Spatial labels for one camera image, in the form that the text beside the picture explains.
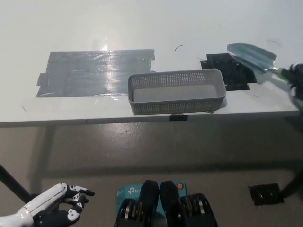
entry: white table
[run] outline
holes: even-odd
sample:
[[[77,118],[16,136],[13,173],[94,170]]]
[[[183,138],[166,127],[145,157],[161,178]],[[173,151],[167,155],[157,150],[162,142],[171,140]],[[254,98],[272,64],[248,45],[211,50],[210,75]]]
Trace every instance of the white table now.
[[[37,79],[51,51],[154,49],[152,70],[195,70],[234,42],[273,51],[276,65],[289,67],[303,61],[302,9],[299,0],[2,0],[0,126],[168,121],[134,116],[125,96],[35,98]],[[214,114],[188,119],[298,114],[287,89],[258,82],[227,92]]]

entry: metal table leg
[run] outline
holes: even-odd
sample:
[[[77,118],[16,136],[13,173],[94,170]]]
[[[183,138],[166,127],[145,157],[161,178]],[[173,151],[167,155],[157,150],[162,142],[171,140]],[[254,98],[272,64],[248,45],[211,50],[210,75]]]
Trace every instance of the metal table leg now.
[[[18,196],[24,203],[32,200],[33,196],[25,190],[18,181],[9,174],[9,172],[0,164],[0,181],[5,184],[16,196]]]
[[[287,198],[295,194],[303,185],[303,170],[284,188],[280,191],[282,198]]]

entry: robotic arm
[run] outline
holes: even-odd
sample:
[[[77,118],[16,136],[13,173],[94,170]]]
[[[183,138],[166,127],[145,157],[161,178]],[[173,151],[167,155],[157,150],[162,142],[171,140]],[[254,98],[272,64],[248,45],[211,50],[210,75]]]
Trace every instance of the robotic arm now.
[[[94,192],[79,186],[57,184],[33,198],[16,214],[0,217],[0,227],[67,227],[76,223]],[[60,203],[71,204],[68,210],[57,210]]]

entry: gray plastic basket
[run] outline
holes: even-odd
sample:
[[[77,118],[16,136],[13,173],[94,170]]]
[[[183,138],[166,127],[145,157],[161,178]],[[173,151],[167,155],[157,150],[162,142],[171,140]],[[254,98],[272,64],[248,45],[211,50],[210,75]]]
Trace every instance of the gray plastic basket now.
[[[136,74],[128,79],[134,115],[215,111],[225,95],[218,69]]]

